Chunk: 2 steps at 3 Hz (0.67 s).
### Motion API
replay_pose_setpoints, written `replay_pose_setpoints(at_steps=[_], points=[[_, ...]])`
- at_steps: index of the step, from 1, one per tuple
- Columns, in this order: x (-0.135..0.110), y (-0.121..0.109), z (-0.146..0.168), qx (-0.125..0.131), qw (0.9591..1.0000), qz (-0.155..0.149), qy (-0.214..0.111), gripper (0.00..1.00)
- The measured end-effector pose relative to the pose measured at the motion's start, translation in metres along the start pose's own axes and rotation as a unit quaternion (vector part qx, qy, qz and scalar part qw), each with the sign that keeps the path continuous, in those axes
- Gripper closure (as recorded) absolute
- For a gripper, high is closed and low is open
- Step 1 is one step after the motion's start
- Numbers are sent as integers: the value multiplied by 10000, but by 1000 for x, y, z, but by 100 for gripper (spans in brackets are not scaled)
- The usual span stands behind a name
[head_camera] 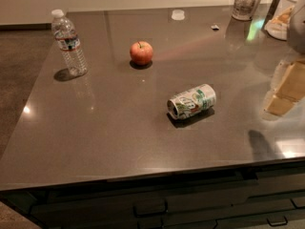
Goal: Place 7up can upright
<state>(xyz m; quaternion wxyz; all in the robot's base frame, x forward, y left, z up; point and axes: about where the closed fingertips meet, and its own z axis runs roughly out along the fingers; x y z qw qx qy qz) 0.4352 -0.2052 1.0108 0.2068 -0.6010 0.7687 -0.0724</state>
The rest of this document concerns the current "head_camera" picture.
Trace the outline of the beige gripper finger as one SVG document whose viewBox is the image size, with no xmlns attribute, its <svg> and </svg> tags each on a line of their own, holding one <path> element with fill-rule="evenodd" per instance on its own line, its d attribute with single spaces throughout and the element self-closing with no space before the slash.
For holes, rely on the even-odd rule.
<svg viewBox="0 0 305 229">
<path fill-rule="evenodd" d="M 264 100 L 264 112 L 283 116 L 305 96 L 305 60 L 280 61 Z"/>
</svg>

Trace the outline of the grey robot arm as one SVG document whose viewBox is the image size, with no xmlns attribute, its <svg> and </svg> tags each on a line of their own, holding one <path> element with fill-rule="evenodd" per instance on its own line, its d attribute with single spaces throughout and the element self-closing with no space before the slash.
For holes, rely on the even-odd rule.
<svg viewBox="0 0 305 229">
<path fill-rule="evenodd" d="M 288 20 L 288 45 L 304 54 L 305 0 L 299 0 L 291 9 Z M 283 116 L 305 97 L 305 59 L 292 63 L 281 61 L 274 71 L 271 89 L 266 93 L 263 112 Z"/>
</svg>

